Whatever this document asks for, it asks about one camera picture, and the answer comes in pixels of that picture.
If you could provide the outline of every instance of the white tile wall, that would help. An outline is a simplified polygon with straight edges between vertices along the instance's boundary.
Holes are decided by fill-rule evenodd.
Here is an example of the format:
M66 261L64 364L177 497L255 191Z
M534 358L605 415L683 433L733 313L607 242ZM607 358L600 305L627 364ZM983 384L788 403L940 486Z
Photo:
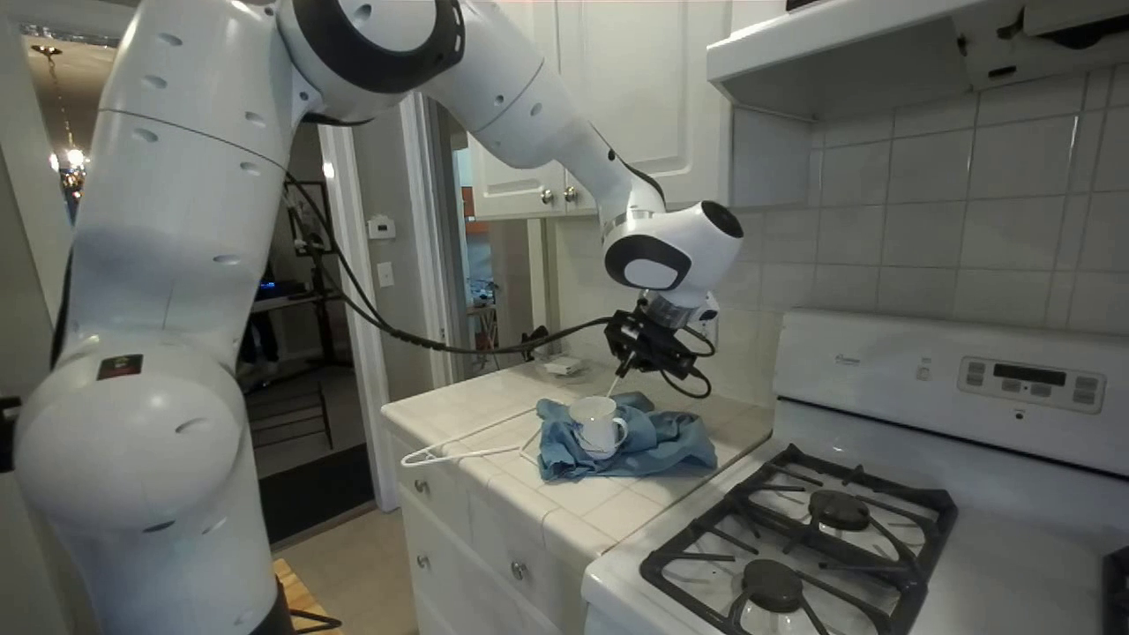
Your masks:
M809 148L806 201L739 209L749 251L718 292L723 351L705 364L721 393L772 393L790 305L1129 336L1129 62L833 121ZM600 279L600 257L563 254L560 316L631 298Z

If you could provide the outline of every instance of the blue cloth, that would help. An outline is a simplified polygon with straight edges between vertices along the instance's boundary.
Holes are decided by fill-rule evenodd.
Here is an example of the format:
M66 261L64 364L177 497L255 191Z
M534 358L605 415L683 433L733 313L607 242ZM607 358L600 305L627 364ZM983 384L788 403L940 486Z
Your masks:
M579 422L569 406L540 398L540 475L542 479L583 479L583 475L661 475L718 470L713 439L696 412L658 412L640 393L613 393L616 415L627 422L627 439L609 457L589 457L579 449Z

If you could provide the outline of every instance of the white stove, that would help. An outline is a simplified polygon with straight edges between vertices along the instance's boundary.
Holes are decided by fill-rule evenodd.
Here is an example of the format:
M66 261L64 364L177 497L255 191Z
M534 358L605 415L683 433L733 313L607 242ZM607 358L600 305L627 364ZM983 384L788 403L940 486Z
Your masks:
M1129 341L790 313L778 393L589 565L589 635L1129 635Z

